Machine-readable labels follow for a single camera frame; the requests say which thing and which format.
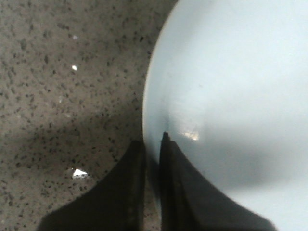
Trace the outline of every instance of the granite countertop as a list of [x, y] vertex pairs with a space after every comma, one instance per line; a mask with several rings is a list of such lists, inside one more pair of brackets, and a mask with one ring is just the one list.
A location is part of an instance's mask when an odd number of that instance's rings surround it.
[[[34, 230], [142, 140], [146, 71], [174, 4], [0, 0], [0, 231]], [[158, 230], [149, 190], [145, 203]]]

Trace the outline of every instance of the speckled countertop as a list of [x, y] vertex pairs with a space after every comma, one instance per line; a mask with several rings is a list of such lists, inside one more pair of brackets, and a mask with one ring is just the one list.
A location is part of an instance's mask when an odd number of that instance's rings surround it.
[[[142, 139], [146, 71], [174, 3], [0, 0], [0, 231], [34, 230]], [[145, 203], [157, 230], [149, 190]]]

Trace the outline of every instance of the white plate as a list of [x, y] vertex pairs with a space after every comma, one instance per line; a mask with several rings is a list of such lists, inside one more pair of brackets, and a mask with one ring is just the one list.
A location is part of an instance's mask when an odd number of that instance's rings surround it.
[[307, 231], [308, 1], [180, 0], [146, 81], [156, 163], [164, 131], [227, 196]]

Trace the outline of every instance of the black object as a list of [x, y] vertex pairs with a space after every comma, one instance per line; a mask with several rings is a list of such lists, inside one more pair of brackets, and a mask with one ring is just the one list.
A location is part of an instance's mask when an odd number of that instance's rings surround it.
[[112, 171], [88, 193], [47, 215], [38, 231], [141, 231], [145, 154], [134, 141]]
[[162, 231], [275, 231], [207, 181], [165, 133], [160, 153]]

